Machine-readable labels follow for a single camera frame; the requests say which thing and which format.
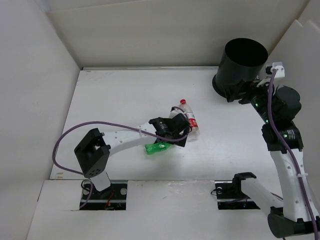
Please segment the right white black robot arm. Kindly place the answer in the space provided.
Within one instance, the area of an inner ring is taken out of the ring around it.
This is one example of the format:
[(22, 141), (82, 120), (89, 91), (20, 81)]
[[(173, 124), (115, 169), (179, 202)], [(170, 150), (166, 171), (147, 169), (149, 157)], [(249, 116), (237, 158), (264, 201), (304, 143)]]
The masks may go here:
[(301, 110), (300, 95), (288, 86), (253, 81), (239, 103), (251, 104), (264, 121), (262, 136), (275, 164), (282, 195), (267, 190), (252, 172), (236, 173), (216, 183), (220, 209), (260, 209), (278, 239), (314, 234), (320, 238), (320, 214), (310, 195), (303, 162), (303, 140), (293, 120)]

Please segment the green plastic bottle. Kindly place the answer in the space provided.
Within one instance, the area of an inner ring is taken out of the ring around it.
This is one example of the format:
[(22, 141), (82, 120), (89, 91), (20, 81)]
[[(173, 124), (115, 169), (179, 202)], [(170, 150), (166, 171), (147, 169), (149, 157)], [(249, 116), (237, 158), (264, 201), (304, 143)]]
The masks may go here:
[(156, 142), (153, 144), (145, 144), (145, 152), (147, 155), (154, 155), (156, 153), (166, 151), (172, 148), (174, 145), (167, 142)]

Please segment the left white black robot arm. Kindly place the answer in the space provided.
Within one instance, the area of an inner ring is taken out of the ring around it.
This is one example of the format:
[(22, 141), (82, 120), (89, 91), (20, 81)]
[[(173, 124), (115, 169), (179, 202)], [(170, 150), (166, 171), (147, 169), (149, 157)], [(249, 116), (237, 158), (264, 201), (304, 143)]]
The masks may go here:
[(122, 130), (113, 132), (93, 128), (75, 147), (74, 154), (83, 176), (91, 180), (95, 194), (104, 199), (112, 191), (106, 172), (109, 157), (133, 147), (158, 142), (184, 147), (190, 130), (190, 123), (182, 113), (172, 118), (153, 118), (140, 126), (124, 126)]

